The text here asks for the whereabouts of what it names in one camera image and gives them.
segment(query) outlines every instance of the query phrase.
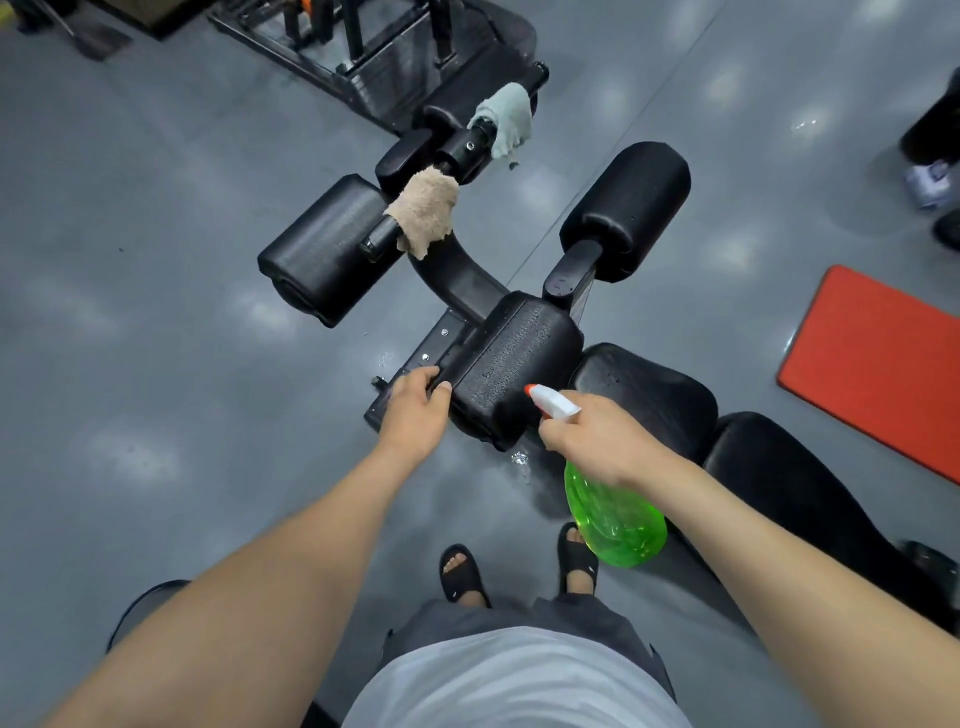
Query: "sandal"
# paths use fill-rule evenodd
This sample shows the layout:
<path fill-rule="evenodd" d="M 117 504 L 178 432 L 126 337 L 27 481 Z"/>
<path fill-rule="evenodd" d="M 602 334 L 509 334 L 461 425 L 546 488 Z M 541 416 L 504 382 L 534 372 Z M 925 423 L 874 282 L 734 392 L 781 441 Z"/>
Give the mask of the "sandal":
<path fill-rule="evenodd" d="M 560 529 L 560 538 L 557 539 L 557 557 L 560 560 L 560 594 L 566 594 L 566 577 L 571 571 L 585 571 L 593 580 L 593 590 L 597 589 L 597 570 L 600 568 L 600 559 L 586 544 L 569 541 L 566 538 L 571 528 L 576 528 L 574 521 L 565 523 Z"/>
<path fill-rule="evenodd" d="M 462 564 L 457 564 L 453 569 L 444 573 L 446 562 L 462 553 L 467 557 Z M 480 578 L 480 569 L 477 567 L 476 559 L 473 554 L 463 544 L 454 544 L 444 549 L 440 556 L 440 586 L 444 588 L 444 596 L 449 602 L 456 603 L 457 599 L 467 592 L 479 592 L 483 600 L 487 602 L 487 608 L 491 609 L 490 598 L 483 588 L 483 580 Z"/>

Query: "gray shorts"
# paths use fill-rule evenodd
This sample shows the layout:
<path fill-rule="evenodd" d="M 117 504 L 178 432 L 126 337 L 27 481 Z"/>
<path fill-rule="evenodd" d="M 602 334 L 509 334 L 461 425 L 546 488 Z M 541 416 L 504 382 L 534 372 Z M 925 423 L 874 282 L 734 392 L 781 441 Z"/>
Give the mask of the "gray shorts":
<path fill-rule="evenodd" d="M 563 594 L 548 601 L 537 599 L 530 612 L 514 609 L 462 607 L 431 599 L 398 630 L 390 630 L 377 670 L 400 655 L 429 644 L 479 635 L 507 627 L 538 627 L 603 644 L 650 674 L 670 697 L 677 699 L 666 667 L 657 650 L 649 649 L 634 627 L 593 595 Z"/>

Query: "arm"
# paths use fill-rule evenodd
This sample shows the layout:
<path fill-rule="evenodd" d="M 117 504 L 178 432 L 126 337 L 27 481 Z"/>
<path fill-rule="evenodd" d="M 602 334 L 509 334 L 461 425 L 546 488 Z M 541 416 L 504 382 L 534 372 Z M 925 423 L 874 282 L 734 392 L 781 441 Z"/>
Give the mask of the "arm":
<path fill-rule="evenodd" d="M 761 516 L 612 401 L 564 394 L 583 411 L 572 424 L 544 421 L 543 442 L 675 523 L 828 723 L 956 725 L 955 639 Z"/>
<path fill-rule="evenodd" d="M 440 443 L 449 384 L 400 379 L 373 452 L 326 496 L 202 574 L 109 653 L 61 726 L 299 726 L 403 481 Z"/>

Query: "spray bottle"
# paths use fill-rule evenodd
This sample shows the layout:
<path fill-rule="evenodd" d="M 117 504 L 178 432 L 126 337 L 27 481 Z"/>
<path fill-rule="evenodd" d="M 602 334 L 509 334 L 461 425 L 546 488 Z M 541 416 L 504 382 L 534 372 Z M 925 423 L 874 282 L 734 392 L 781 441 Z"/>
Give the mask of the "spray bottle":
<path fill-rule="evenodd" d="M 542 384 L 528 384 L 524 391 L 545 418 L 575 422 L 580 413 L 580 407 Z M 573 520 L 601 561 L 628 568 L 660 553 L 666 543 L 666 520 L 642 497 L 587 480 L 569 461 L 564 486 Z"/>

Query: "forearm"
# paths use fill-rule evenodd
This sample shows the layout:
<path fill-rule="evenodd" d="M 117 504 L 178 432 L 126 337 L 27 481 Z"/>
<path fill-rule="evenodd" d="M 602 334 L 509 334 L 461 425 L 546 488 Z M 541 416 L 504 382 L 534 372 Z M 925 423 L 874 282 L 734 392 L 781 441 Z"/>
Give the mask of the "forearm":
<path fill-rule="evenodd" d="M 414 464 L 378 448 L 122 641 L 51 726 L 299 726 Z"/>
<path fill-rule="evenodd" d="M 821 715 L 836 725 L 948 725 L 960 646 L 685 461 L 635 487 L 696 546 Z"/>

